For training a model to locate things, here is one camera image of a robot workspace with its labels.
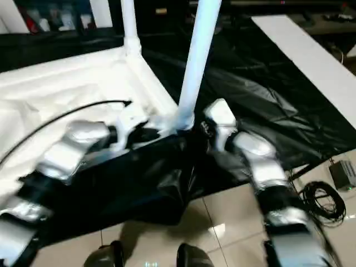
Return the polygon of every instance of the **small black device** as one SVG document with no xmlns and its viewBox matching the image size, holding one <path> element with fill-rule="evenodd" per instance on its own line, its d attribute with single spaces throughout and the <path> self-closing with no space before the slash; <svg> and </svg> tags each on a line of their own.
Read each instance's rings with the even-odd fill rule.
<svg viewBox="0 0 356 267">
<path fill-rule="evenodd" d="M 331 164 L 329 171 L 337 190 L 349 190 L 356 186 L 356 172 L 349 160 Z"/>
</svg>

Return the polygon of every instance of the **white tabletop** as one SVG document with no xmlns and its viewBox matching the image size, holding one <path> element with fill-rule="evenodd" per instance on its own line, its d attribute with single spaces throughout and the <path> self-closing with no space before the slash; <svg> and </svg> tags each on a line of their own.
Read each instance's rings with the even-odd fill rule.
<svg viewBox="0 0 356 267">
<path fill-rule="evenodd" d="M 253 21 L 356 129 L 356 76 L 289 17 L 261 16 Z"/>
</svg>

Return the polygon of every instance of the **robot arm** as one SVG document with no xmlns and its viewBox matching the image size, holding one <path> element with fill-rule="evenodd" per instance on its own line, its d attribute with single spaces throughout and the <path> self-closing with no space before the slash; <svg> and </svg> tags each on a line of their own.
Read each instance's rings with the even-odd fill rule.
<svg viewBox="0 0 356 267">
<path fill-rule="evenodd" d="M 20 190 L 0 206 L 0 266 L 29 265 L 51 220 L 69 210 L 66 198 L 76 174 L 127 152 L 130 134 L 146 121 L 142 108 L 131 103 L 113 126 L 71 122 L 61 139 L 41 156 L 34 172 L 23 178 Z"/>
<path fill-rule="evenodd" d="M 212 146 L 221 152 L 242 152 L 269 241 L 269 266 L 331 266 L 329 255 L 315 236 L 315 224 L 280 166 L 273 145 L 261 136 L 238 132 L 223 99 L 205 111 L 213 127 Z"/>
</svg>

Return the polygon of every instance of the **red object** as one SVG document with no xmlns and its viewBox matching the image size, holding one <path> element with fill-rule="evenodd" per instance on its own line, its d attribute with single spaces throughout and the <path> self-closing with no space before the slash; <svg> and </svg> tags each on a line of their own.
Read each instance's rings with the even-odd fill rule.
<svg viewBox="0 0 356 267">
<path fill-rule="evenodd" d="M 20 10 L 20 13 L 24 19 L 24 22 L 28 28 L 28 30 L 31 33 L 38 33 L 39 29 L 36 26 L 36 23 L 34 22 L 34 20 L 27 14 L 26 10 L 24 8 L 18 8 Z"/>
</svg>

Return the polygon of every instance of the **black wire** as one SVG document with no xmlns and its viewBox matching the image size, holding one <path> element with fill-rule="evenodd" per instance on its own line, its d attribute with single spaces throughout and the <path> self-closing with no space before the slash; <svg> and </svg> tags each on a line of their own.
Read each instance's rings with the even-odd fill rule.
<svg viewBox="0 0 356 267">
<path fill-rule="evenodd" d="M 79 110 L 84 110 L 88 107 L 92 107 L 92 106 L 98 106 L 98 105 L 103 105 L 103 104 L 108 104 L 108 103 L 123 103 L 125 105 L 125 107 L 127 107 L 131 101 L 124 101 L 124 100 L 104 100 L 104 101 L 98 101 L 98 102 L 94 102 L 91 104 L 87 104 L 84 106 L 80 106 L 77 108 L 74 108 L 73 110 L 69 110 L 61 115 L 58 115 L 52 119 L 50 119 L 49 121 L 45 122 L 44 124 L 42 124 L 41 126 L 38 126 L 36 129 L 34 129 L 32 132 L 30 132 L 28 135 L 26 135 L 23 139 L 20 140 L 20 142 L 18 142 L 15 146 L 13 146 L 6 154 L 5 156 L 1 159 L 0 161 L 0 170 L 2 168 L 2 166 L 5 164 L 5 162 L 9 159 L 9 157 L 21 146 L 23 145 L 28 139 L 30 139 L 33 135 L 35 135 L 37 132 L 39 132 L 40 130 L 42 130 L 43 128 L 45 128 L 46 126 L 60 120 L 63 117 L 66 117 L 72 113 L 75 113 Z"/>
<path fill-rule="evenodd" d="M 346 216 L 344 200 L 329 184 L 322 181 L 310 182 L 299 193 L 311 216 L 327 227 L 339 226 Z M 320 199 L 328 199 L 321 204 Z"/>
</svg>

